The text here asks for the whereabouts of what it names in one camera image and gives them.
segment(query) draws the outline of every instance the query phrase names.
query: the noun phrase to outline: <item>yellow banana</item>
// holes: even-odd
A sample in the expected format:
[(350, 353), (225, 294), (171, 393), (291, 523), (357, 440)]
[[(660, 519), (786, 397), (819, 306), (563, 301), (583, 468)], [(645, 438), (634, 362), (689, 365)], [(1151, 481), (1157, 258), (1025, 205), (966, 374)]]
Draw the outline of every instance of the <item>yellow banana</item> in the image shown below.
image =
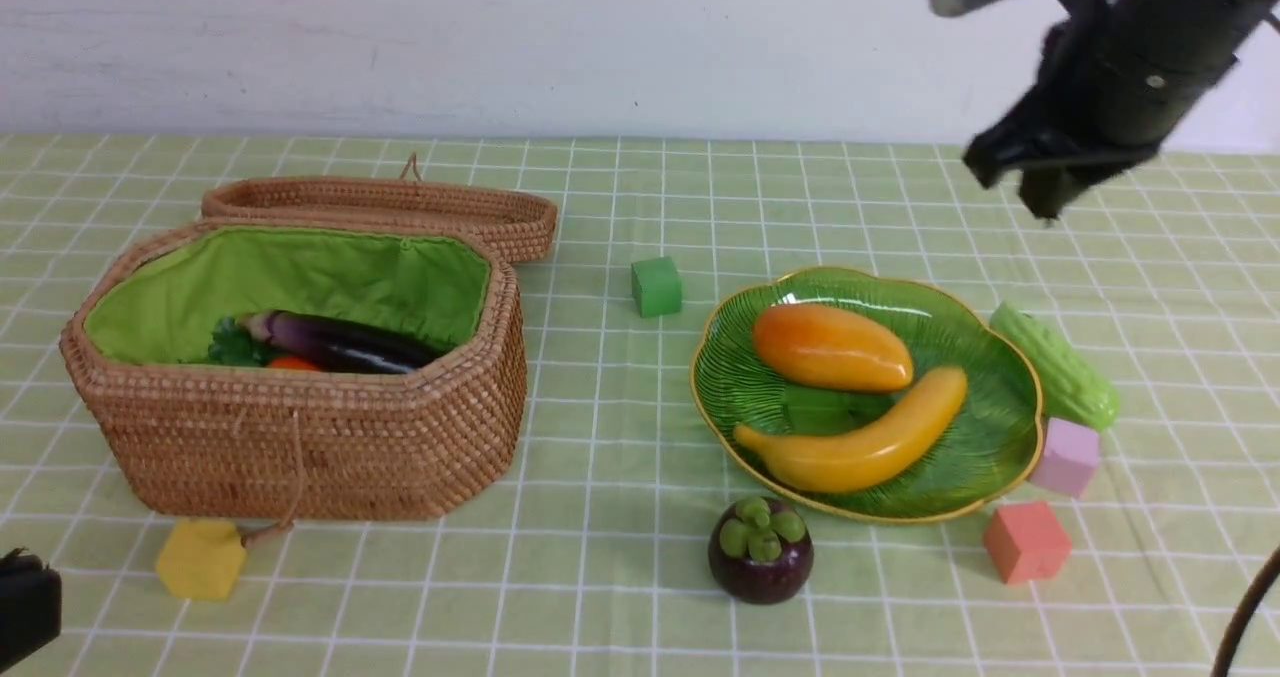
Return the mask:
[(851, 493), (896, 477), (924, 457), (960, 413), (969, 380), (954, 366), (933, 367), (876, 422), (842, 435), (765, 435), (746, 425), (733, 440), (754, 452), (781, 482), (810, 493)]

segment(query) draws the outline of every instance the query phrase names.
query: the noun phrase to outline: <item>eggplant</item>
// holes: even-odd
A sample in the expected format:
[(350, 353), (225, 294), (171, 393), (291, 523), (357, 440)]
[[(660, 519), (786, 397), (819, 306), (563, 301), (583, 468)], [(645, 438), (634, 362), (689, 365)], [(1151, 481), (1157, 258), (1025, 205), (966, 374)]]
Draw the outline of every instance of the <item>eggplant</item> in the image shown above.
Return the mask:
[(301, 357), (325, 372), (407, 375), (439, 360), (440, 353), (398, 331), (324, 317), (319, 314), (244, 314), (237, 323), (260, 343)]
[(785, 500), (749, 497), (721, 514), (707, 544), (712, 577), (722, 590), (758, 605), (794, 598), (813, 572), (813, 539)]

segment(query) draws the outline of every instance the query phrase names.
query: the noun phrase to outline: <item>basket loop handle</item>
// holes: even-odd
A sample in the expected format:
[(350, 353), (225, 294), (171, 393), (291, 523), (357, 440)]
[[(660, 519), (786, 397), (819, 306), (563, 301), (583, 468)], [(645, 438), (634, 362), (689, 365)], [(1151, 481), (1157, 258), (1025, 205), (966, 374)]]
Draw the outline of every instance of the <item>basket loop handle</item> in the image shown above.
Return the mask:
[(413, 177), (416, 177), (417, 180), (420, 182), (422, 180), (422, 173), (417, 168), (417, 150), (413, 150), (413, 152), (408, 154), (408, 161), (404, 163), (404, 168), (403, 170), (401, 170), (399, 179), (403, 180), (404, 175), (407, 175), (410, 170), (413, 170)]
[(269, 540), (275, 536), (287, 535), (293, 531), (293, 521), (298, 513), (298, 504), (302, 503), (302, 490), (306, 486), (307, 472), (306, 467), (302, 465), (302, 430), (298, 426), (298, 411), (293, 411), (293, 462), (297, 468), (297, 474), (293, 481), (293, 500), (289, 504), (288, 512), (284, 513), (275, 523), (266, 527), (255, 530), (243, 538), (241, 538), (241, 545), (244, 549), (252, 548), (261, 541)]

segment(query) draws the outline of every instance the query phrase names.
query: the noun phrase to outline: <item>artificial vegetable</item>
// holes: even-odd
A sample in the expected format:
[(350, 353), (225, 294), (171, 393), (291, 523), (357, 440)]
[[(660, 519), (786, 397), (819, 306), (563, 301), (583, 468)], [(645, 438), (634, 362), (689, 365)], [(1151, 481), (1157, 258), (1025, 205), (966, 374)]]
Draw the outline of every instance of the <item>artificial vegetable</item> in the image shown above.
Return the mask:
[(275, 357), (273, 361), (268, 362), (266, 366), (269, 366), (271, 370), (298, 370), (302, 372), (323, 372), (323, 370), (320, 370), (320, 367), (316, 367), (315, 363), (310, 363), (306, 360), (302, 360), (301, 357), (296, 357), (296, 354), (280, 354), (280, 357)]
[(262, 367), (280, 354), (279, 349), (255, 340), (233, 317), (221, 317), (214, 326), (206, 362), (224, 367)]
[(764, 308), (751, 328), (751, 346), (760, 362), (805, 386), (891, 393), (914, 376), (910, 352), (887, 326), (828, 305)]
[(785, 500), (750, 497), (721, 514), (707, 543), (712, 577), (748, 604), (795, 596), (813, 571), (813, 539)]
[(315, 363), (325, 372), (406, 375), (440, 357), (398, 331), (283, 308), (244, 314), (237, 323), (259, 343)]
[(964, 406), (964, 370), (933, 367), (888, 412), (864, 427), (833, 436), (765, 435), (745, 424), (733, 440), (751, 450), (773, 477), (810, 493), (851, 493), (905, 472), (951, 425)]
[(1088, 363), (1061, 331), (1009, 302), (991, 314), (992, 331), (1010, 340), (1032, 363), (1044, 392), (1044, 413), (1102, 431), (1115, 424), (1120, 393)]

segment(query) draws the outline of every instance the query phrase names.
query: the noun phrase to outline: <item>leafy green vegetable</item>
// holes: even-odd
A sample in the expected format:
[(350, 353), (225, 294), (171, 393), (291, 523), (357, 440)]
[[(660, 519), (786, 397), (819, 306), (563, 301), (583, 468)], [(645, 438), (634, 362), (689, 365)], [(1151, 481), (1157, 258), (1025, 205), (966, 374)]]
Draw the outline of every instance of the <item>leafy green vegetable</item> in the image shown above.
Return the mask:
[(214, 328), (205, 363), (220, 363), (224, 367), (266, 367), (266, 363), (279, 354), (283, 353), (255, 340), (248, 330), (237, 325), (236, 317), (221, 317)]

